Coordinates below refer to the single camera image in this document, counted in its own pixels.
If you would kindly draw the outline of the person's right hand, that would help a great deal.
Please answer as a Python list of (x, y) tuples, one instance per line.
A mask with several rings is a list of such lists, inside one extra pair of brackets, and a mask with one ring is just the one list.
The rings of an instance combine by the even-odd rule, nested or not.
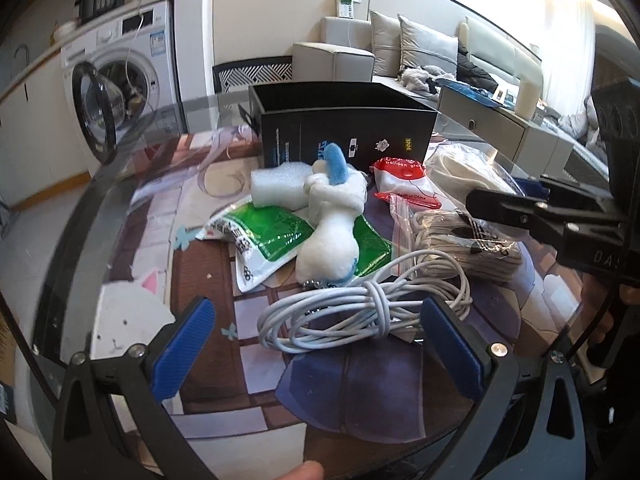
[[(582, 292), (580, 293), (580, 317), (585, 326), (588, 326), (600, 311), (603, 301), (608, 296), (608, 289), (594, 276), (585, 274), (582, 277)], [(588, 337), (588, 344), (598, 344), (608, 331), (613, 327), (612, 315), (606, 312), (599, 321), (599, 324), (591, 331)]]

